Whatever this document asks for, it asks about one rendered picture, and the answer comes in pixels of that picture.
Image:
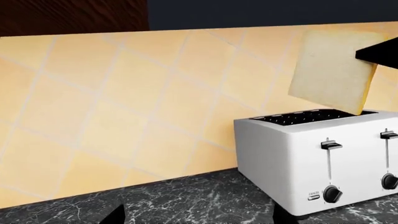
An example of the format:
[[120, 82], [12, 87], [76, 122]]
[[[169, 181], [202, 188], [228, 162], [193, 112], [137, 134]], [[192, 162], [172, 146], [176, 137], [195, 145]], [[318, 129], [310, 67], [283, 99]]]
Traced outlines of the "dark brown wooden cabinet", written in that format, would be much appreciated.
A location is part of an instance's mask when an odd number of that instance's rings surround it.
[[147, 0], [0, 0], [0, 37], [148, 30]]

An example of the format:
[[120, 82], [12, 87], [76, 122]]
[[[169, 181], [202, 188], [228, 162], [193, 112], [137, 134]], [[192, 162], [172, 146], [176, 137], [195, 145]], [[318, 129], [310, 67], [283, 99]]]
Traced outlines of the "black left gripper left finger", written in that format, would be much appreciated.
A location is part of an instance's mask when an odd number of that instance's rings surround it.
[[125, 222], [126, 214], [124, 205], [120, 204], [108, 216], [104, 218], [104, 222]]

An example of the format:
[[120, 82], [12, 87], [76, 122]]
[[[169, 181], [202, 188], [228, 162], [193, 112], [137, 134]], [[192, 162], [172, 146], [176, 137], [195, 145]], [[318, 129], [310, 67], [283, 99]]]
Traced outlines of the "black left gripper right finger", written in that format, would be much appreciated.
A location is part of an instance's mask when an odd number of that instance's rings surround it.
[[299, 222], [306, 220], [307, 216], [293, 216], [280, 205], [274, 205], [272, 218], [274, 222]]

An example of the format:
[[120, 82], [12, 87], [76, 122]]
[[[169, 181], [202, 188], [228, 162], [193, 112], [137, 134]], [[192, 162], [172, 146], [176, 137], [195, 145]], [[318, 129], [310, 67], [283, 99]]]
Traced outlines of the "white four-slot toaster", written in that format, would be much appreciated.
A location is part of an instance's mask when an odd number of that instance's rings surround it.
[[[398, 138], [381, 139], [386, 128], [398, 134], [398, 113], [320, 109], [237, 119], [238, 169], [293, 216], [398, 194], [381, 184], [387, 173], [398, 177]], [[326, 138], [343, 147], [321, 149]], [[323, 199], [329, 185], [343, 193], [336, 203]]]

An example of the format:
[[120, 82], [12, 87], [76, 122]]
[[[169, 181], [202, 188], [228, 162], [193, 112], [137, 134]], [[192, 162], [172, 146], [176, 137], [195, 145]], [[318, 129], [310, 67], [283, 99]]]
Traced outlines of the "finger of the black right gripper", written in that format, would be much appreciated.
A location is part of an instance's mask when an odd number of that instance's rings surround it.
[[357, 50], [355, 59], [398, 68], [398, 37]]

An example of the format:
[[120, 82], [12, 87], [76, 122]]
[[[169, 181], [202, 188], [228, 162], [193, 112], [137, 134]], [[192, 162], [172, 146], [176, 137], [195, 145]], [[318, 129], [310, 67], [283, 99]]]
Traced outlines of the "pale toasted bread slice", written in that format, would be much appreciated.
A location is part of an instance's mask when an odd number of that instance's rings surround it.
[[306, 32], [288, 94], [359, 115], [377, 66], [356, 59], [355, 53], [385, 40], [385, 35], [366, 31]]

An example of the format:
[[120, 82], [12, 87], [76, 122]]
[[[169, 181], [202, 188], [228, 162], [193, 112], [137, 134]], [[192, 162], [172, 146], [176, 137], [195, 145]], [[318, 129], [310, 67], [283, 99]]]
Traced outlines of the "black toaster dial knob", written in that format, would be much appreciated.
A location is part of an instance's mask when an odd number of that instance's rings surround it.
[[394, 190], [398, 186], [398, 177], [391, 173], [387, 173], [382, 177], [381, 184], [385, 190]]
[[342, 195], [342, 191], [334, 185], [329, 185], [323, 191], [323, 199], [326, 203], [336, 203]]

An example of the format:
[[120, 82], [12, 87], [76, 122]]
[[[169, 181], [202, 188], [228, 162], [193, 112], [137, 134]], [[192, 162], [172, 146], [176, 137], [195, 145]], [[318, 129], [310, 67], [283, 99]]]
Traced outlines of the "black toaster lever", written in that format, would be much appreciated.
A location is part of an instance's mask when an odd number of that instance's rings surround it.
[[329, 138], [326, 138], [326, 141], [320, 143], [320, 147], [321, 149], [329, 151], [332, 149], [341, 149], [343, 146], [335, 140], [329, 140]]
[[380, 138], [381, 139], [395, 139], [395, 138], [398, 138], [398, 134], [396, 134], [392, 130], [387, 130], [387, 128], [386, 128], [384, 132], [380, 133]]

